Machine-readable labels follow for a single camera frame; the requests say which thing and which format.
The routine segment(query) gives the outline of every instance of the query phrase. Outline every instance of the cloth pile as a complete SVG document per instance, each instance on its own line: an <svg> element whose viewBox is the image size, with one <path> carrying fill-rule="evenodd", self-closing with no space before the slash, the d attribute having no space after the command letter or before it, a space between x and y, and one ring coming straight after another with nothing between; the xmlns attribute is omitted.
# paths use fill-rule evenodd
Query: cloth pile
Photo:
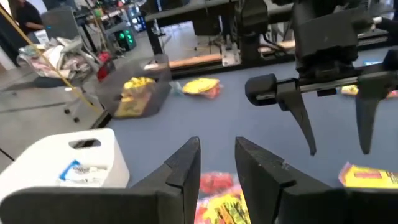
<svg viewBox="0 0 398 224"><path fill-rule="evenodd" d="M35 45L42 51L43 56L60 72L66 79L72 79L79 75L86 75L91 71L90 66L82 55L79 55L74 50L64 51L67 47L65 42L72 43L72 40L59 41L52 39L49 43ZM19 49L19 56L17 63L20 66L30 65L41 77L60 78L57 73L51 69L50 65L39 56L33 46L28 45Z"/></svg>

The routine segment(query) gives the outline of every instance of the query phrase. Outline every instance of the yellow stick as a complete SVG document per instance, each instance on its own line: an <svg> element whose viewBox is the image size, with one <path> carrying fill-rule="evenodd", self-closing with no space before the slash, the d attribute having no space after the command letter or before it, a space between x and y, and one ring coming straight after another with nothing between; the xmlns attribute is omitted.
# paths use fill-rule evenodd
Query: yellow stick
<svg viewBox="0 0 398 224"><path fill-rule="evenodd" d="M29 40L29 38L23 33L23 31L21 31L21 29L19 28L19 26L14 22L14 20L11 18L11 16L4 11L4 9L2 7L0 7L0 13L8 20L8 22L15 28L15 30L19 33L19 35L21 35L21 37L26 40L26 42L28 42L28 44L30 44L31 46L33 46L33 48L35 49L35 51L40 55L40 57L43 58L43 60L45 61L45 63L48 64L48 66L54 70L57 75L62 79L63 82L65 82L65 84L71 88L72 92L79 97L83 102L85 102L90 108L92 108L95 112L97 113L102 113L102 109L97 108L96 106L92 105L84 96L83 94L81 94L79 91L75 90L75 88L72 86L72 84L66 79L64 78L61 73L58 71L58 69L56 69L51 63L50 61L43 56L43 54L41 53L41 51L36 47L35 44L33 44L33 42L31 40Z"/></svg>

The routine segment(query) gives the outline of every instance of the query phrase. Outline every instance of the clear plastic bin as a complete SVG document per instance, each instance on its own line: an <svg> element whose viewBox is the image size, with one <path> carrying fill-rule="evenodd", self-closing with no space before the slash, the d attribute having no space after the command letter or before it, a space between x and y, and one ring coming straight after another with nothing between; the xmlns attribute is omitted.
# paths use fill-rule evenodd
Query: clear plastic bin
<svg viewBox="0 0 398 224"><path fill-rule="evenodd" d="M146 77L155 83L125 88L131 78ZM110 73L96 89L98 99L113 118L143 118L157 114L170 92L171 71L166 55L124 64Z"/></svg>

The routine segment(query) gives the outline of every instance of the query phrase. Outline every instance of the person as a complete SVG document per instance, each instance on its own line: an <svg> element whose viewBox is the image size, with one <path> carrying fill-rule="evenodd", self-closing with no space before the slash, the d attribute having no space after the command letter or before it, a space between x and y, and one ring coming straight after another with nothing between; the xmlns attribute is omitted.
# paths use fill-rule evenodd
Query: person
<svg viewBox="0 0 398 224"><path fill-rule="evenodd" d="M34 32L44 29L39 11L26 0L17 0L16 21L19 27L30 39L34 38Z"/></svg>

